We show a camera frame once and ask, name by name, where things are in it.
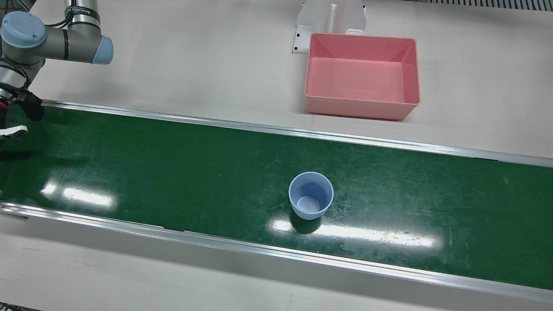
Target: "white bracket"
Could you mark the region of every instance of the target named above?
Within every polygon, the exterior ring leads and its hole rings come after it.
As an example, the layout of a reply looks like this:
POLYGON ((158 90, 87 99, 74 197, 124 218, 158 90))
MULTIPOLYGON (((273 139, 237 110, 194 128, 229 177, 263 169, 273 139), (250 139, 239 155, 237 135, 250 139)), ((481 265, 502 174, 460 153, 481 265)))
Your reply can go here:
POLYGON ((361 0, 306 0, 298 14, 292 53, 307 54, 312 33, 363 34, 366 26, 361 0))

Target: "plastic bin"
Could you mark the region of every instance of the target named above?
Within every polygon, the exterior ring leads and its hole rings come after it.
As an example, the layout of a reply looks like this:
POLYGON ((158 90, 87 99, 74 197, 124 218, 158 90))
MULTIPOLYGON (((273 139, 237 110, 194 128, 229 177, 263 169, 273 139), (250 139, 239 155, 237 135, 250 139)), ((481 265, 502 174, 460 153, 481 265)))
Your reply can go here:
POLYGON ((315 33, 305 96, 312 113, 403 120, 420 102, 416 42, 315 33))

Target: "blue joint cap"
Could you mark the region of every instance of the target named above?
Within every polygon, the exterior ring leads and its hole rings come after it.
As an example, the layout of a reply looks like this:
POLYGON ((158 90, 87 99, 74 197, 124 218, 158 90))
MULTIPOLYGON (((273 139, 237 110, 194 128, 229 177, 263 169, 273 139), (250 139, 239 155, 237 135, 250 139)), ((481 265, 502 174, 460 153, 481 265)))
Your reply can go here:
POLYGON ((27 12, 15 11, 6 14, 0 28, 2 40, 20 49, 30 49, 46 40, 46 26, 27 12))
POLYGON ((109 37, 106 37, 105 35, 103 35, 102 40, 100 40, 100 45, 98 46, 98 50, 96 51, 96 55, 92 60, 92 63, 107 65, 111 63, 112 59, 113 59, 113 42, 109 37))

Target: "plastic cup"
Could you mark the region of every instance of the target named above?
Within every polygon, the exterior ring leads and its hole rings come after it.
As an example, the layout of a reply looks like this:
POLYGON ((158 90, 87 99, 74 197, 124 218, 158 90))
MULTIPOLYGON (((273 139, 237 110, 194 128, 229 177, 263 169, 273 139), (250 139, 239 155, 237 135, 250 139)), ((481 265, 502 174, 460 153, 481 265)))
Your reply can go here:
POLYGON ((334 200, 332 183, 317 172, 304 172, 290 183, 288 197, 292 209, 302 219, 317 219, 334 200))

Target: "metal edge rail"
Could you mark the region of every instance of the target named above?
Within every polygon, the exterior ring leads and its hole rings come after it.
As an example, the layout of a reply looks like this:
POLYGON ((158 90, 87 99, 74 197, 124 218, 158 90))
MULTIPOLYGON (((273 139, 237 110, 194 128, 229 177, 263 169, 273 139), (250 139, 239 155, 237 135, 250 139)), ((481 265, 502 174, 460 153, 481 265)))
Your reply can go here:
POLYGON ((168 113, 131 110, 126 108, 114 108, 114 107, 104 107, 104 106, 96 106, 96 105, 86 105, 86 104, 71 103, 71 102, 57 102, 57 101, 45 100, 43 105, 49 106, 49 107, 55 107, 55 108, 70 109, 70 110, 106 113, 109 115, 139 117, 139 118, 146 118, 146 119, 216 126, 216 127, 232 128, 232 129, 243 129, 246 131, 261 132, 261 133, 323 139, 327 141, 364 144, 364 145, 376 146, 376 147, 387 147, 387 148, 395 148, 395 149, 403 149, 403 150, 419 151, 419 152, 429 152, 429 153, 437 153, 437 154, 447 154, 451 156, 453 155, 453 156, 468 157, 468 158, 482 158, 482 159, 489 159, 489 160, 497 160, 501 162, 528 164, 528 165, 535 165, 535 166, 541 166, 541 167, 553 167, 553 159, 532 157, 530 155, 519 155, 519 154, 484 151, 484 150, 469 149, 469 148, 441 146, 436 144, 399 141, 394 139, 330 133, 330 132, 323 132, 323 131, 312 131, 308 129, 259 125, 255 123, 225 121, 225 120, 217 120, 217 119, 209 119, 209 118, 201 118, 201 117, 180 116, 180 115, 172 115, 168 113))
POLYGON ((514 298, 531 299, 553 303, 553 291, 509 283, 488 281, 477 278, 455 276, 452 274, 429 272, 420 269, 405 268, 383 263, 368 262, 350 258, 324 255, 306 251, 292 250, 277 246, 268 246, 252 242, 227 239, 223 237, 198 234, 187 231, 168 230, 159 226, 143 225, 100 217, 73 214, 70 212, 43 209, 33 206, 5 203, 0 201, 0 212, 60 220, 74 224, 98 227, 111 231, 151 237, 155 239, 182 242, 190 245, 215 248, 251 255, 265 255, 290 260, 314 263, 362 273, 385 276, 407 281, 448 286, 514 298))

